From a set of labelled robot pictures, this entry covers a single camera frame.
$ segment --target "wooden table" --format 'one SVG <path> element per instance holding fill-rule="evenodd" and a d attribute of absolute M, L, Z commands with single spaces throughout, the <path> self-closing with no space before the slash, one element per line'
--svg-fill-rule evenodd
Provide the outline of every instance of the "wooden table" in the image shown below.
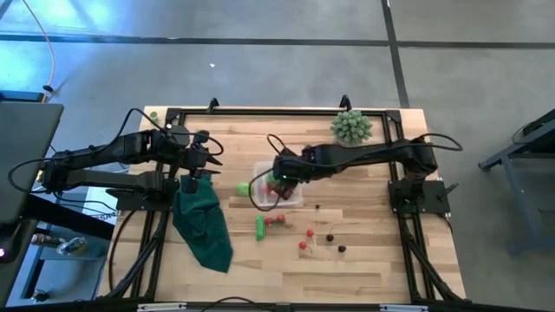
<path fill-rule="evenodd" d="M 145 111 L 158 113 L 162 123 L 167 109 L 146 107 Z M 422 110 L 401 112 L 406 138 L 428 131 Z M 264 214 L 266 217 L 284 214 L 287 226 L 269 229 L 261 242 L 255 239 L 255 218 L 262 212 L 248 198 L 235 196 L 235 185 L 252 178 L 256 162 L 273 160 L 275 152 L 265 138 L 268 131 L 299 153 L 305 145 L 333 141 L 331 120 L 329 116 L 186 117 L 189 131 L 208 130 L 225 147 L 224 154 L 218 156 L 224 165 L 207 168 L 222 172 L 214 175 L 212 181 L 234 253 L 227 274 L 205 269 L 170 223 L 156 301 L 213 302 L 225 296 L 244 296 L 256 302 L 409 302 L 399 227 L 389 211 L 387 165 L 353 167 L 331 179 L 303 185 L 302 205 Z M 380 119 L 370 117 L 370 120 L 374 124 L 373 136 L 367 143 L 383 143 Z M 143 119 L 140 130 L 148 128 L 152 126 Z M 211 151 L 217 150 L 217 147 L 211 148 Z M 141 164 L 132 166 L 130 172 L 136 174 L 154 167 L 154 163 Z M 315 209 L 315 205 L 320 205 L 320 209 Z M 116 230 L 125 215 L 119 217 Z M 145 215 L 145 212 L 135 213 L 122 232 L 114 257 L 116 283 L 137 257 Z M 431 263 L 453 291 L 464 296 L 446 222 L 435 215 L 421 218 Z M 306 237 L 308 229 L 316 235 Z M 325 238 L 329 233 L 335 236 L 332 243 Z M 307 241 L 312 251 L 298 248 L 302 240 Z M 337 251 L 339 244 L 347 246 L 344 253 Z M 146 288 L 150 265 L 147 263 L 142 289 Z M 420 267 L 416 265 L 415 269 L 419 290 L 424 294 Z M 108 270 L 104 270 L 99 294 L 107 292 Z"/>

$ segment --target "gray floor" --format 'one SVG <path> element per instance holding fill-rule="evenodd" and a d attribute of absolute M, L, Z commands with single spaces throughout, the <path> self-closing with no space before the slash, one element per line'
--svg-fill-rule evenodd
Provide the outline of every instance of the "gray floor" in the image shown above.
<path fill-rule="evenodd" d="M 387 39 L 378 0 L 87 2 L 29 0 L 55 34 L 227 38 Z M 548 0 L 390 0 L 399 40 L 554 42 Z M 0 33 L 38 34 L 19 1 Z M 66 106 L 56 148 L 105 142 L 125 112 L 146 105 L 399 107 L 389 48 L 55 43 L 52 102 Z M 511 256 L 521 222 L 501 168 L 476 164 L 521 125 L 553 109 L 555 50 L 401 49 L 411 107 L 463 153 L 438 152 L 468 298 L 555 310 L 555 253 Z M 2 88 L 39 90 L 48 79 L 42 42 L 0 42 Z M 138 126 L 133 118 L 128 129 Z"/>

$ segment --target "clear plastic container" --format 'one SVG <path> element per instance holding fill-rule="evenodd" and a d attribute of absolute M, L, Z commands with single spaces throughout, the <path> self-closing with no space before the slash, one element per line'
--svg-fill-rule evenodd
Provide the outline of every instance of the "clear plastic container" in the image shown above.
<path fill-rule="evenodd" d="M 253 178 L 258 176 L 260 173 L 270 169 L 273 167 L 273 162 L 271 161 L 260 161 L 254 165 L 254 172 Z M 262 185 L 266 183 L 267 174 L 263 177 L 257 179 L 252 184 L 252 192 L 253 192 L 253 200 L 254 202 L 260 207 L 272 207 L 276 204 L 276 200 L 278 200 L 277 194 L 269 194 L 267 192 L 262 191 Z M 289 199 L 279 199 L 279 203 L 277 203 L 277 207 L 282 206 L 293 206 L 299 205 L 303 203 L 303 188 L 302 185 L 299 183 L 293 192 L 293 195 L 289 197 Z"/>

